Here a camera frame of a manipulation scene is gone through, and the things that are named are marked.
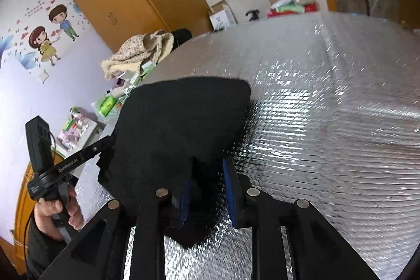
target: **reflective foil sheet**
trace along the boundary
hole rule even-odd
[[[253,106],[230,152],[238,171],[276,199],[312,202],[393,280],[420,242],[419,48],[420,37],[382,19],[285,16],[187,42],[145,83],[246,79]],[[85,217],[109,198],[95,168],[87,163],[77,187]],[[232,229],[223,192],[219,207],[203,245],[165,239],[167,279],[250,279],[251,231]]]

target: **hand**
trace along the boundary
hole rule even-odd
[[[83,226],[83,216],[80,206],[77,204],[76,192],[72,186],[69,186],[70,202],[67,211],[70,215],[69,225],[79,230]],[[56,241],[62,241],[60,231],[54,226],[51,215],[62,211],[62,203],[59,200],[44,201],[43,198],[35,204],[34,217],[35,224],[40,231]]]

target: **black sleeve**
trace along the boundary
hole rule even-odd
[[[39,231],[32,214],[29,224],[28,273],[39,278],[64,247],[64,241],[58,242]]]

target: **cartoon girl sticker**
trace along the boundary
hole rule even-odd
[[[42,55],[41,61],[46,62],[51,61],[51,65],[55,66],[53,61],[53,56],[59,61],[61,58],[57,56],[57,50],[52,46],[53,43],[57,42],[60,38],[58,37],[54,41],[48,39],[47,33],[45,32],[44,27],[37,27],[29,35],[29,45],[38,49]]]

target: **cartoon boy sticker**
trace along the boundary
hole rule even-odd
[[[51,65],[55,66],[53,56],[59,61],[61,58],[57,56],[57,50],[52,46],[53,43],[57,42],[60,38],[50,42],[44,27],[36,27],[34,31],[29,35],[29,45],[38,49],[41,53],[41,62],[51,61]]]
[[[78,37],[74,29],[71,26],[71,23],[67,18],[67,7],[63,4],[57,5],[54,9],[51,10],[48,15],[51,23],[60,24],[60,29],[63,30],[68,37],[73,41]]]

